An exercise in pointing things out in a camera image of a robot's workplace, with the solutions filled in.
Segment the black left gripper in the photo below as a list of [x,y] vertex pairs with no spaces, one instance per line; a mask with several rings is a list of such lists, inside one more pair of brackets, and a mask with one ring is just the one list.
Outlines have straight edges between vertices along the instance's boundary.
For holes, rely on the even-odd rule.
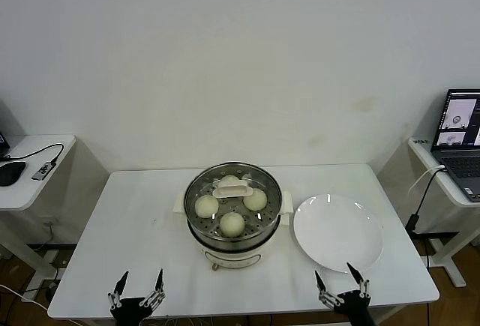
[[111,314],[115,319],[116,326],[138,326],[144,319],[152,315],[153,309],[157,309],[163,302],[166,293],[164,291],[164,270],[160,269],[154,290],[145,298],[123,298],[129,271],[125,271],[121,279],[115,284],[112,292],[107,297]]

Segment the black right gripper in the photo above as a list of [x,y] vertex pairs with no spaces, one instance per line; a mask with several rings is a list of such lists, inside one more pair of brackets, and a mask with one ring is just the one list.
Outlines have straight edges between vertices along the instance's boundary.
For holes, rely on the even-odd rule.
[[349,262],[346,265],[358,285],[358,290],[344,292],[336,297],[327,290],[320,274],[315,270],[319,301],[327,307],[334,307],[336,313],[346,316],[352,326],[376,326],[377,324],[368,310],[371,302],[370,280],[364,279]]

